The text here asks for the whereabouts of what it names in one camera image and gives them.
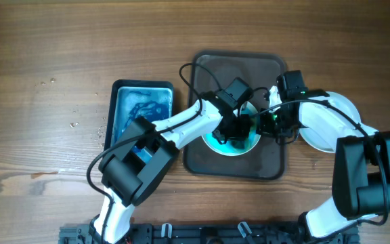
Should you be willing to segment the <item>white plate top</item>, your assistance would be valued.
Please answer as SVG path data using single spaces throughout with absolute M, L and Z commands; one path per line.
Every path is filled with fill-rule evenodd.
M 236 116 L 240 116 L 240 115 L 243 115 L 243 114 L 248 114 L 250 117 L 251 115 L 254 115 L 255 113 L 257 113 L 258 110 L 255 108 L 254 105 L 252 105 L 250 102 L 245 102 L 241 108 L 237 108 L 236 110 L 233 110 L 233 111 L 230 111 L 230 110 L 227 110 L 225 112 L 225 116 L 222 118 L 226 118 L 226 117 L 230 117 L 232 115 L 236 115 Z M 258 142 L 260 141 L 260 138 L 261 136 L 256 132 L 256 128 L 257 128 L 257 122 L 256 122 L 256 119 L 255 118 L 251 118 L 252 119 L 252 127 L 251 127 L 251 130 L 250 130 L 250 133 L 249 133 L 249 136 L 248 136 L 248 139 L 250 140 L 251 142 L 251 147 L 248 148 L 248 150 L 246 151 L 235 151 L 232 147 L 231 147 L 231 144 L 230 144 L 230 141 L 229 140 L 228 142 L 226 142 L 225 144 L 220 144 L 218 143 L 218 141 L 216 139 L 214 139 L 213 135 L 212 135 L 212 132 L 218 127 L 216 127 L 212 132 L 210 133 L 207 133 L 205 135 L 202 136 L 202 139 L 204 141 L 204 143 L 211 149 L 213 150 L 214 152 L 216 153 L 219 153 L 220 155 L 224 155 L 224 156 L 240 156 L 240 155 L 243 155 L 247 152 L 249 152 L 250 150 L 252 150 L 257 144 Z

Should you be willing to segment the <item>white plate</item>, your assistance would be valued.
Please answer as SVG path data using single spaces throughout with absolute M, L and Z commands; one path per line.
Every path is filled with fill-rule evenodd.
M 248 114 L 250 117 L 251 115 L 254 115 L 255 113 L 257 113 L 258 110 L 255 108 L 254 105 L 252 105 L 250 102 L 245 102 L 241 108 L 237 108 L 236 110 L 233 110 L 233 111 L 230 111 L 230 110 L 227 110 L 225 112 L 225 116 L 222 118 L 226 118 L 226 117 L 230 117 L 232 115 L 236 115 L 236 116 L 240 116 L 240 115 L 243 115 L 243 114 Z M 220 155 L 224 155 L 224 156 L 240 156 L 240 155 L 243 155 L 247 152 L 249 152 L 250 150 L 252 150 L 257 144 L 258 142 L 260 141 L 260 138 L 261 136 L 256 132 L 256 128 L 257 128 L 257 122 L 256 122 L 256 119 L 255 118 L 251 118 L 252 119 L 252 127 L 251 127 L 251 130 L 250 130 L 250 133 L 249 133 L 249 136 L 248 136 L 248 139 L 250 140 L 251 142 L 251 147 L 248 148 L 248 150 L 246 151 L 235 151 L 232 147 L 231 147 L 231 144 L 230 144 L 230 141 L 229 140 L 228 142 L 226 142 L 225 144 L 220 144 L 218 143 L 218 141 L 216 139 L 214 139 L 213 135 L 212 135 L 212 132 L 218 127 L 216 127 L 212 132 L 210 133 L 207 133 L 205 135 L 202 136 L 202 139 L 204 141 L 204 143 L 211 149 L 213 150 L 214 152 L 216 153 L 219 153 Z
M 345 96 L 328 91 L 329 97 L 318 96 L 312 100 L 327 100 L 329 104 L 345 113 L 355 123 L 360 123 L 360 114 L 355 105 Z M 331 108 L 321 104 L 301 103 L 299 107 L 299 120 L 304 127 L 300 129 L 303 139 L 312 147 L 326 153 L 334 153 L 337 139 L 347 136 L 362 137 L 348 120 Z

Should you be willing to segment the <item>green scouring sponge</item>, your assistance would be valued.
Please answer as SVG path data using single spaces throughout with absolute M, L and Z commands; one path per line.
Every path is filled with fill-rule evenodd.
M 248 138 L 244 140 L 231 140 L 230 144 L 235 151 L 239 152 L 246 151 L 251 147 L 251 142 Z

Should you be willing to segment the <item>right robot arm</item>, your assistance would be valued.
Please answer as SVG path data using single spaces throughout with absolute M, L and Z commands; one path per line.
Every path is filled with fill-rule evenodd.
M 335 153 L 332 196 L 299 216 L 289 237 L 296 243 L 332 241 L 361 224 L 382 226 L 390 213 L 390 131 L 379 132 L 334 105 L 322 89 L 310 90 L 301 71 L 282 73 L 269 106 L 256 115 L 257 133 L 284 146 L 312 129 Z

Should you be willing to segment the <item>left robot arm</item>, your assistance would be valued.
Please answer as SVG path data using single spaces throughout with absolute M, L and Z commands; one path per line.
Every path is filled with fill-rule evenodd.
M 97 166 L 104 185 L 99 188 L 88 180 L 105 197 L 92 224 L 95 240 L 116 243 L 127 234 L 135 207 L 155 191 L 180 150 L 192 141 L 206 134 L 219 144 L 246 140 L 251 119 L 240 114 L 240 109 L 252 96 L 253 89 L 236 77 L 225 89 L 199 94 L 196 103 L 168 119 L 132 121 L 119 140 L 87 168 L 90 178 Z

